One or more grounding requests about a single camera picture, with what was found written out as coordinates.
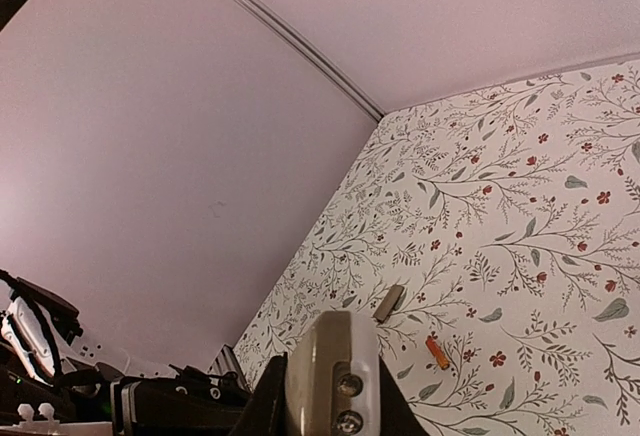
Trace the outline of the orange battery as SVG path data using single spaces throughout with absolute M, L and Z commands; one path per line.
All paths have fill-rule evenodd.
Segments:
M 428 336 L 425 341 L 425 345 L 434 357 L 438 367 L 443 371 L 447 370 L 450 367 L 450 361 L 443 349 L 439 346 L 437 339 L 433 336 Z

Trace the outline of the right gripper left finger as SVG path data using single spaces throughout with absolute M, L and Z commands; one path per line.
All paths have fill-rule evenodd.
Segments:
M 272 357 L 234 426 L 234 436 L 281 436 L 286 434 L 286 353 Z

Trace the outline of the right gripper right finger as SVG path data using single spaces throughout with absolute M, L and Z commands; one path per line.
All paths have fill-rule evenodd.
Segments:
M 380 386 L 380 435 L 381 436 L 425 436 L 425 430 L 411 411 L 400 388 L 379 358 Z

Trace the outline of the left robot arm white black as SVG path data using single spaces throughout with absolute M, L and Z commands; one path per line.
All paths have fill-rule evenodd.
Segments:
M 78 310 L 1 273 L 1 430 L 10 435 L 228 435 L 249 402 L 236 366 L 208 374 L 109 350 Z

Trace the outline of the grey remote battery cover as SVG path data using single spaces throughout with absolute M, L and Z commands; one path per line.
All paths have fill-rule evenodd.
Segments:
M 394 311 L 398 301 L 404 293 L 404 287 L 398 284 L 392 285 L 382 301 L 376 307 L 373 318 L 382 324 L 386 322 Z

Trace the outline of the grey white remote control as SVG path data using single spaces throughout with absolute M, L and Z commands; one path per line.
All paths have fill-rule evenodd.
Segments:
M 288 357 L 288 435 L 379 435 L 380 363 L 373 320 L 326 311 Z

